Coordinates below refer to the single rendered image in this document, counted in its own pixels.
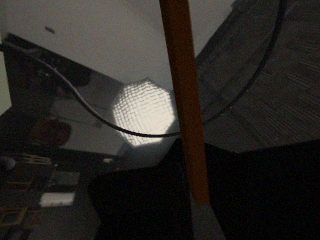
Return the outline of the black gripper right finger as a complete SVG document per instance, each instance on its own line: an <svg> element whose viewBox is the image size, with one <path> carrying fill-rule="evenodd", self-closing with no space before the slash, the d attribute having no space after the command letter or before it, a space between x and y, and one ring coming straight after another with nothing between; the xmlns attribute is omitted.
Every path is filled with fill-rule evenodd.
<svg viewBox="0 0 320 240"><path fill-rule="evenodd" d="M320 138L239 154L204 147L209 204L226 240L256 240L262 180L320 169Z"/></svg>

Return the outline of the orange long bar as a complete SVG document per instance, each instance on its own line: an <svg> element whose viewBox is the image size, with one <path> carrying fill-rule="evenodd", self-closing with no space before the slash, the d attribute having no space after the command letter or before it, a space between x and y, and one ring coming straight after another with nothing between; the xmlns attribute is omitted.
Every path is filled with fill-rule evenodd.
<svg viewBox="0 0 320 240"><path fill-rule="evenodd" d="M192 23L188 0L159 0L188 183L197 206L209 204Z"/></svg>

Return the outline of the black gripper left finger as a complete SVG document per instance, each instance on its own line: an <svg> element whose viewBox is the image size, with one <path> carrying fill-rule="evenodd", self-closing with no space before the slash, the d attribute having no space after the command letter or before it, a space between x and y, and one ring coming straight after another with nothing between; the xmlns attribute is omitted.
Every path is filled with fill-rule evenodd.
<svg viewBox="0 0 320 240"><path fill-rule="evenodd" d="M175 140L157 166L100 174L89 183L87 191L100 222L109 214L173 208L182 240L194 240L181 138Z"/></svg>

